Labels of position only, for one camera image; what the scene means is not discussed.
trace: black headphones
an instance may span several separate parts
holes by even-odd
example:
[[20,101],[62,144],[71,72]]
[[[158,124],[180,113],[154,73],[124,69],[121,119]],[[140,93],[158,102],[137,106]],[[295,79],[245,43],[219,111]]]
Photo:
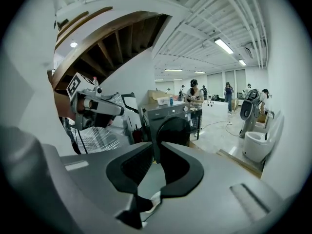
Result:
[[196,79],[191,80],[191,87],[194,87],[196,85],[198,85],[197,80]]

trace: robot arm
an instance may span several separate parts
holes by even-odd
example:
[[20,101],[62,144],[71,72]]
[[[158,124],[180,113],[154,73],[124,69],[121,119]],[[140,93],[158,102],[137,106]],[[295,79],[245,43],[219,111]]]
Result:
[[[67,87],[70,106],[76,115],[71,127],[84,130],[92,126],[106,127],[111,119],[123,115],[124,108],[109,101],[111,96],[102,95],[102,89],[87,77],[76,73]],[[84,111],[78,111],[78,101],[84,99]]]

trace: washing machine door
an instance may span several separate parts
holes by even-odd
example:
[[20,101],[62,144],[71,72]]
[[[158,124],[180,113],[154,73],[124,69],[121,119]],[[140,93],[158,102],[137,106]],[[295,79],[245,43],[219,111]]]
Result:
[[184,145],[190,139],[191,127],[187,120],[180,117],[173,117],[165,121],[157,133],[157,144],[162,141]]

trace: ceiling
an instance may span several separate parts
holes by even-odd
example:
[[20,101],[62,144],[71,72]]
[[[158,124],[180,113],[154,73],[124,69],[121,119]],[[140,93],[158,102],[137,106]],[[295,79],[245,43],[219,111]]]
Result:
[[[59,1],[59,10],[66,11],[87,0]],[[243,59],[247,67],[265,68],[266,32],[256,0],[171,1],[186,8],[188,13],[179,19],[177,27],[156,53],[155,79],[170,81],[193,77],[194,71],[211,74],[237,69],[242,67],[239,59]],[[216,38],[221,38],[234,53],[227,54],[216,45]],[[167,72],[166,68],[183,71]]]

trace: blue jeans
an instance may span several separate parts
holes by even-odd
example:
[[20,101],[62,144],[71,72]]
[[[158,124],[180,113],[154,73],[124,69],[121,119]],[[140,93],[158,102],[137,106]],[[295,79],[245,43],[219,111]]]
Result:
[[224,102],[228,103],[228,110],[229,112],[232,112],[232,94],[226,94]]

